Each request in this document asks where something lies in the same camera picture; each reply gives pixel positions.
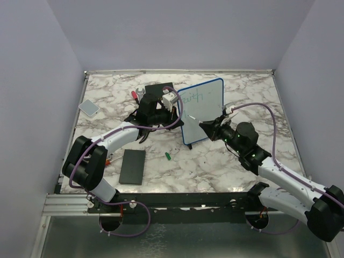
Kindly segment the green marker cap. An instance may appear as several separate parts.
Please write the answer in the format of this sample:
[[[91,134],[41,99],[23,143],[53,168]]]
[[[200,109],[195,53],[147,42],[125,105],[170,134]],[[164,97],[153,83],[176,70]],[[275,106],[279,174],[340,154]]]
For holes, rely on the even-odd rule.
[[[166,158],[167,158],[169,161],[171,160],[171,156],[170,156],[169,153],[165,152],[165,156],[166,156]]]

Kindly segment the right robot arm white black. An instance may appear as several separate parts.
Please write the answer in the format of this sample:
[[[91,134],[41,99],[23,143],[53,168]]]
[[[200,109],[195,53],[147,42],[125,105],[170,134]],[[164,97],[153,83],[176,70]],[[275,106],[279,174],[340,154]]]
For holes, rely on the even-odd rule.
[[[257,176],[277,184],[284,192],[265,183],[252,187],[247,204],[252,210],[265,206],[279,210],[303,222],[320,240],[331,242],[343,229],[343,191],[326,187],[290,170],[261,148],[252,123],[241,122],[236,128],[220,116],[203,121],[199,127],[211,141],[222,140],[238,154],[240,164]]]

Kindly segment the blue framed whiteboard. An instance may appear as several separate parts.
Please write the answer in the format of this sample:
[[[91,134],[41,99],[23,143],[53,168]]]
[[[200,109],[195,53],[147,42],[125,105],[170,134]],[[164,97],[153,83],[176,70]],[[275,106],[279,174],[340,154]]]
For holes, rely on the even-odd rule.
[[[181,127],[185,145],[192,145],[207,139],[198,123],[188,117],[191,115],[200,121],[210,121],[222,115],[224,105],[224,80],[216,78],[207,82],[189,86],[178,91],[183,104]]]

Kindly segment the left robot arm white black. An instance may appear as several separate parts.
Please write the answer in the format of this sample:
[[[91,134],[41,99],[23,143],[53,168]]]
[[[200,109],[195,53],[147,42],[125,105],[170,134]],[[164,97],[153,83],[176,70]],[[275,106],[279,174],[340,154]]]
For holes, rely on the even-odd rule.
[[[144,94],[138,107],[116,128],[92,138],[80,136],[74,141],[62,167],[71,188],[83,189],[97,197],[107,212],[117,209],[118,190],[104,178],[106,159],[151,131],[172,130],[183,125],[183,107],[175,106],[182,102],[181,96],[170,87],[164,90],[166,94],[161,98]]]

